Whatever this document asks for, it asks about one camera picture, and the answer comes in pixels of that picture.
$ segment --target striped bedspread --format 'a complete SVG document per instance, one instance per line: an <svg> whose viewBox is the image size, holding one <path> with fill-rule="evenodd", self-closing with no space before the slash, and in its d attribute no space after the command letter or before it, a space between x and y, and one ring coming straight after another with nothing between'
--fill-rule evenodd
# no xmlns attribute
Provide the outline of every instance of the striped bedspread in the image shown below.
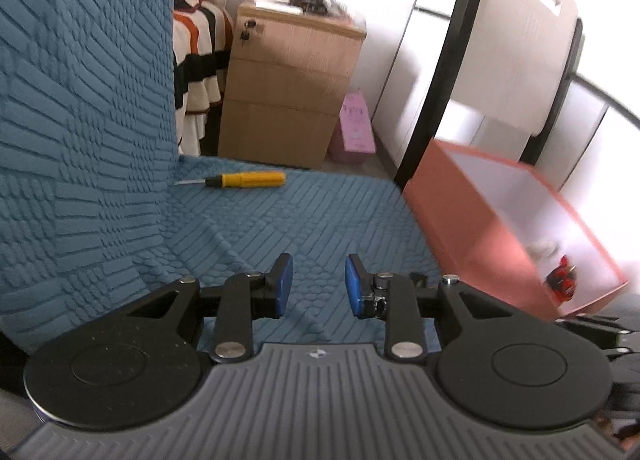
<svg viewBox="0 0 640 460"><path fill-rule="evenodd" d="M178 149L199 156L207 115L219 122L222 112L233 29L227 11L206 0L173 15Z"/></svg>

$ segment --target yellow screwdriver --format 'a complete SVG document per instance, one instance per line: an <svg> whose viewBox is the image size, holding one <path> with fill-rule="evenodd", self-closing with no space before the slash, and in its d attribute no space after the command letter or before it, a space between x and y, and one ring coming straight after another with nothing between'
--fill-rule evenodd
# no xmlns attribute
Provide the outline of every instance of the yellow screwdriver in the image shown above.
<svg viewBox="0 0 640 460"><path fill-rule="evenodd" d="M225 173L196 180L182 180L174 185L204 184L204 187L280 187L287 180L282 171L249 171Z"/></svg>

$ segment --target gray floor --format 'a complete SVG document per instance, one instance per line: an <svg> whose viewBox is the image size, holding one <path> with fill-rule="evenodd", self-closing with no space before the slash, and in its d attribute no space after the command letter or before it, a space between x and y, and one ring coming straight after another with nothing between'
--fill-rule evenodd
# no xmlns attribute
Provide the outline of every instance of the gray floor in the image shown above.
<svg viewBox="0 0 640 460"><path fill-rule="evenodd" d="M382 142L380 142L380 139L376 135L374 135L374 137L376 139L378 152L375 155L368 156L362 164L340 164L332 162L327 155L320 171L327 173L344 173L347 175L373 176L393 180L396 175L396 166L386 152Z"/></svg>
<svg viewBox="0 0 640 460"><path fill-rule="evenodd" d="M380 157L376 154L367 157L362 164L339 164L332 162L328 157L322 163L320 171L327 173L344 173L347 175L366 175L376 178L393 178L386 171L380 161Z"/></svg>

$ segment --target drawer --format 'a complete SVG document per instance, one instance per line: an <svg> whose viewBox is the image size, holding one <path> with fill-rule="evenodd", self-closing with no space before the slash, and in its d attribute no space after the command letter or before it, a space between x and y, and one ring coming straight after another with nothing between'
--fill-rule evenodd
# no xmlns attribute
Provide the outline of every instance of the drawer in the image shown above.
<svg viewBox="0 0 640 460"><path fill-rule="evenodd" d="M225 101L268 104L337 117L348 87L347 77L232 59Z"/></svg>
<svg viewBox="0 0 640 460"><path fill-rule="evenodd" d="M218 156L320 169L335 117L225 99Z"/></svg>
<svg viewBox="0 0 640 460"><path fill-rule="evenodd" d="M253 19L247 41L240 39L244 22ZM358 62L361 39L306 26L241 16L236 24L231 57L292 66L303 70L351 77Z"/></svg>

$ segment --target round black disc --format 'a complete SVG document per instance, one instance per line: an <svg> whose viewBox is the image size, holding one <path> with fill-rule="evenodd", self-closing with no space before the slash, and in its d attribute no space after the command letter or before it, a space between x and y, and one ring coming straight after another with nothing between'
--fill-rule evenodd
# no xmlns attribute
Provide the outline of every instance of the round black disc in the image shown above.
<svg viewBox="0 0 640 460"><path fill-rule="evenodd" d="M108 431L171 413L201 375L196 351L162 320L122 317L44 345L29 360L24 382L46 417Z"/></svg>
<svg viewBox="0 0 640 460"><path fill-rule="evenodd" d="M515 429L580 422L611 389L609 361L592 343L517 315L470 323L442 352L437 375L461 408Z"/></svg>

